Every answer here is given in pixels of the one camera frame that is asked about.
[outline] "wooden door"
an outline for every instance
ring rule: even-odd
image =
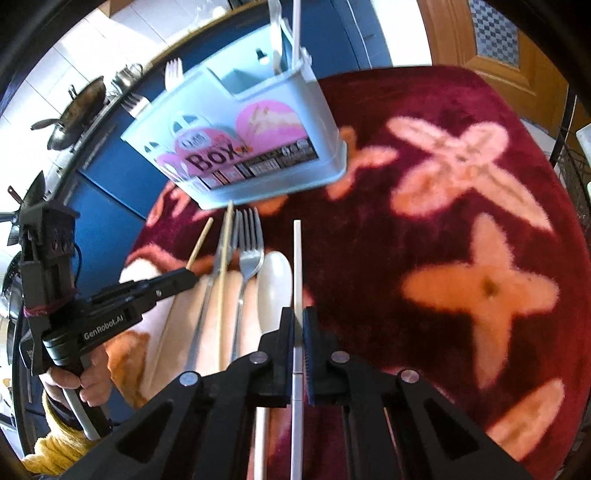
[[[418,0],[433,64],[478,73],[522,118],[556,137],[567,82],[515,25],[483,0]]]

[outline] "pan handle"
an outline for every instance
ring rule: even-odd
[[[40,130],[41,128],[49,127],[50,125],[58,124],[63,127],[63,123],[59,118],[48,118],[46,120],[40,120],[37,123],[31,125],[31,130]]]
[[[12,222],[15,217],[15,212],[0,212],[0,223]]]

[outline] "white chopstick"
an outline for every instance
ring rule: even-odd
[[[300,33],[301,33],[301,0],[294,0],[293,9],[293,39],[294,44],[291,51],[291,68],[295,69],[300,61]]]
[[[304,350],[302,341],[301,220],[294,220],[294,365],[291,377],[291,480],[301,480],[304,460]]]

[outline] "pink label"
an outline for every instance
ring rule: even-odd
[[[237,136],[224,127],[188,127],[174,139],[175,153],[156,158],[174,181],[213,190],[278,172],[318,158],[297,114],[287,105],[262,100],[236,119]]]
[[[236,133],[252,148],[252,155],[260,155],[308,136],[297,114],[286,104],[275,100],[248,105],[236,119]]]
[[[195,127],[182,132],[174,142],[191,176],[201,176],[242,161],[248,153],[243,142],[215,128]]]

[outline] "wooden chopstick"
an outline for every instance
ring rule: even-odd
[[[207,238],[207,234],[209,233],[209,229],[212,227],[213,224],[213,218],[210,217],[207,219],[207,223],[205,224],[205,226],[203,227],[203,230],[201,230],[201,234],[199,235],[199,238],[197,239],[197,243],[195,243],[195,246],[193,247],[193,251],[191,252],[191,256],[189,256],[189,260],[187,261],[187,264],[185,265],[185,268],[187,270],[191,270],[191,267],[193,266],[193,263],[195,262],[197,256],[199,255],[199,251],[201,250],[201,247],[203,246],[203,243],[205,242],[205,239]],[[162,330],[162,335],[160,336],[160,341],[158,342],[158,348],[156,351],[156,359],[155,359],[155,365],[158,365],[158,359],[160,358],[160,354],[162,353],[162,348],[163,348],[163,340],[166,337],[166,333],[168,332],[169,328],[170,328],[170,315],[172,314],[173,310],[174,310],[174,306],[177,303],[177,299],[178,299],[178,295],[174,296],[174,300],[172,305],[170,306],[170,310],[168,311],[168,315],[166,317],[166,322],[164,324],[164,329]],[[151,378],[149,379],[149,385],[150,387],[152,386],[152,383],[154,382],[154,375],[156,374],[156,367],[154,367],[154,371],[151,373]]]
[[[222,325],[223,325],[223,307],[224,307],[224,290],[226,287],[226,272],[228,270],[228,245],[230,244],[230,234],[232,232],[232,219],[234,217],[234,202],[230,200],[228,209],[224,216],[224,224],[222,226],[223,243],[222,243],[222,265],[220,267],[219,285],[217,287],[217,322],[216,322],[216,338],[217,338],[217,370],[222,371],[226,368],[223,362],[222,355]]]

